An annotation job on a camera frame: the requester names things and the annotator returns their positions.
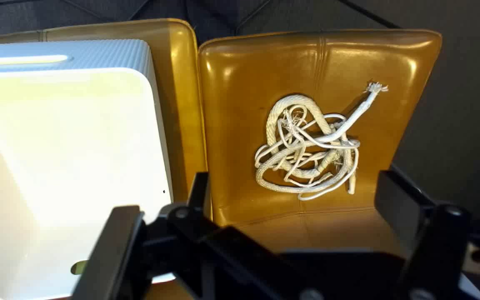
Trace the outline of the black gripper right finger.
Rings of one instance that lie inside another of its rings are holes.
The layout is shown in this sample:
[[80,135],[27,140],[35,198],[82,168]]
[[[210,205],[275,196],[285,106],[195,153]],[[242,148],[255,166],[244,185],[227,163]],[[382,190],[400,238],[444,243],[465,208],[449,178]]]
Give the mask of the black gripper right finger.
[[430,216],[430,198],[395,170],[382,170],[377,180],[375,208],[405,250],[417,243],[424,221]]

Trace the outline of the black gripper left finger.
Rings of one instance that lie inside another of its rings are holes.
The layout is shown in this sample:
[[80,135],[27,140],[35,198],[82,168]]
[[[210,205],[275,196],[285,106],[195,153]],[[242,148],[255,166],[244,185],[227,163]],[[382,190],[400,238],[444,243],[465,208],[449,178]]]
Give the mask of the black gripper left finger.
[[192,191],[189,196],[189,211],[192,215],[209,215],[209,205],[210,205],[210,173],[209,171],[199,171],[195,175]]

